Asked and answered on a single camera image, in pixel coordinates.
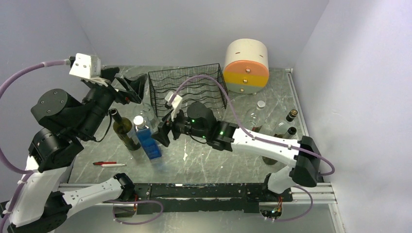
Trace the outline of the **blue square bottle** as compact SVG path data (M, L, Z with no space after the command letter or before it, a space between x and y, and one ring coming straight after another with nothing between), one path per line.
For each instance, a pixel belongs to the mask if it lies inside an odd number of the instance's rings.
M134 117L133 123L136 127L137 138L147 157L150 160L160 158L162 156L161 150L152 138L152 132L146 125L145 119L142 116L136 116Z

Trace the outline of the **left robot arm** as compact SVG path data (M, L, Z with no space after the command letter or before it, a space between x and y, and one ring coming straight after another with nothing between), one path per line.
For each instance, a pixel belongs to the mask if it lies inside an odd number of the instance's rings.
M105 85L87 83L89 92L77 101L62 89L46 92L31 112L42 126L33 138L22 178L9 201L0 205L1 231L50 233L75 213L97 203L134 200L135 186L124 173L102 183L61 192L82 141L96 141L95 132L112 103L140 103L147 75L127 78L117 67L101 72Z

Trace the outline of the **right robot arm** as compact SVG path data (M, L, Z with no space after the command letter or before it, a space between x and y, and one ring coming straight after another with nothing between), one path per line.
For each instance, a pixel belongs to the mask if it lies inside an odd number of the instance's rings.
M300 140L285 139L243 130L238 124L217 120L212 110L200 102L192 103L185 113L182 110L176 116L168 113L152 138L168 147L169 133L175 140L181 134L199 137L219 151L253 153L284 164L283 169L270 173L265 179L262 195L268 201L295 185L317 186L321 156L309 136L302 136Z

